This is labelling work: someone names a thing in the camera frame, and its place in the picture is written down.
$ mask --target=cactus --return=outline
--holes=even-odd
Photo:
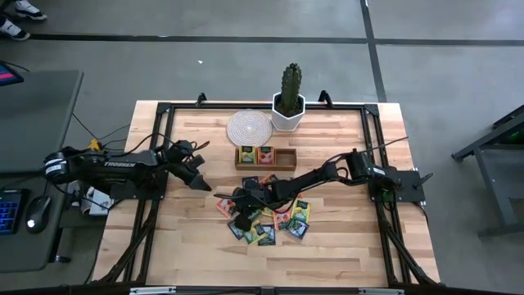
[[[275,106],[278,111],[286,117],[293,117],[302,110],[298,97],[300,83],[302,82],[302,71],[296,63],[290,64],[282,76],[282,91],[280,101]]]

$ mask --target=white coaster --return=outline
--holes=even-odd
[[[260,147],[273,133],[271,120],[262,111],[239,111],[229,119],[228,137],[236,146]]]

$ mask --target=wooden tabletop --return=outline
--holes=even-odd
[[[126,148],[148,136],[153,127],[156,101],[138,101]],[[397,103],[378,104],[386,143],[406,135]],[[177,110],[172,139],[210,145],[199,151],[206,163],[199,167],[213,192],[187,188],[169,177],[165,200],[160,203],[147,276],[148,284],[169,285],[269,285],[297,287],[383,287],[386,273],[378,234],[377,215],[368,200],[365,185],[346,187],[331,183],[304,193],[312,205],[309,230],[302,241],[277,232],[277,245],[247,246],[227,227],[227,219],[216,209],[214,192],[231,193],[241,177],[266,176],[263,171],[236,171],[235,147],[225,127],[235,113],[231,110]],[[364,149],[364,135],[357,111],[307,111],[293,133],[274,132],[268,145],[296,148],[298,166],[291,177],[322,165],[330,156]],[[141,148],[148,148],[148,142]],[[387,147],[392,166],[413,168],[408,141]],[[98,253],[93,279],[99,279],[129,245],[137,202],[128,200],[111,210]],[[415,205],[399,204],[404,242],[418,264],[438,281],[438,271],[424,215]],[[272,223],[268,217],[261,222]],[[139,269],[138,250],[135,274]],[[395,273],[400,279],[398,256]]]

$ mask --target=keyboard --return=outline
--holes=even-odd
[[[28,195],[28,189],[8,189],[0,192],[0,234],[16,233]]]

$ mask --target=sneaker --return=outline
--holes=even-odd
[[[25,41],[31,36],[31,34],[11,23],[9,20],[6,20],[3,26],[0,27],[0,32],[16,41]]]
[[[44,15],[37,7],[34,7],[27,0],[15,1],[16,14],[19,17],[29,17],[31,20],[45,20],[47,16]]]

